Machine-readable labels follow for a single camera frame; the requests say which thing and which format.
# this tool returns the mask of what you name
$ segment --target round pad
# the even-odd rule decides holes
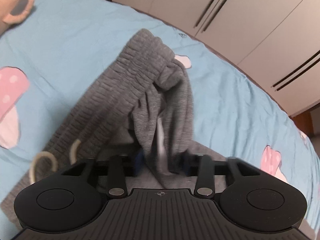
[[[274,210],[284,203],[283,196],[271,189],[256,189],[247,195],[248,202],[262,210]]]
[[[220,206],[234,223],[259,232],[298,225],[307,210],[299,190],[267,174],[236,179],[222,192]]]
[[[72,192],[65,189],[49,189],[41,193],[37,202],[38,205],[48,210],[59,210],[70,206],[75,200]]]
[[[51,176],[22,190],[14,210],[24,227],[63,232],[90,222],[100,211],[99,192],[76,176]]]

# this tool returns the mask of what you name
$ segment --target black circular button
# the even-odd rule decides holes
[[[65,189],[49,189],[37,198],[40,207],[48,210],[59,210],[70,206],[75,200],[74,195]]]
[[[283,196],[271,189],[256,189],[247,195],[248,202],[255,208],[262,210],[274,210],[284,203]]]
[[[258,232],[295,227],[307,210],[300,191],[264,173],[237,178],[221,193],[219,204],[234,223]]]

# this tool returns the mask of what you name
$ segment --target ridged black surface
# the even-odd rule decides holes
[[[46,234],[25,229],[15,240],[307,240],[296,229],[259,234],[229,222],[212,200],[187,189],[135,189],[111,200],[100,216],[73,232]]]

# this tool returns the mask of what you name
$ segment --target white polka dot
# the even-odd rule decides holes
[[[4,98],[2,99],[2,102],[8,103],[10,101],[9,95],[5,95]]]
[[[18,81],[18,77],[16,75],[13,75],[10,77],[9,81],[10,81],[10,83],[15,83]]]

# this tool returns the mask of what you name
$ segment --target white drawstring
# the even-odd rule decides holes
[[[36,164],[38,160],[41,158],[46,157],[51,160],[51,170],[53,172],[56,172],[58,170],[58,161],[56,157],[52,153],[49,152],[39,152],[32,160],[30,169],[29,169],[29,179],[30,179],[30,184],[34,184],[36,182]]]
[[[77,161],[77,150],[79,145],[81,144],[81,141],[79,139],[76,139],[73,144],[71,145],[70,148],[70,153],[69,153],[69,158],[70,158],[70,163],[75,164]],[[41,158],[46,157],[51,160],[52,167],[51,170],[53,172],[56,172],[58,170],[58,161],[56,157],[50,153],[50,152],[39,152],[32,160],[30,164],[30,169],[29,169],[29,179],[30,179],[30,184],[34,184],[36,182],[36,164],[38,160]]]
[[[79,139],[75,140],[70,148],[69,158],[70,163],[75,164],[77,162],[77,150],[80,145],[81,141]]]

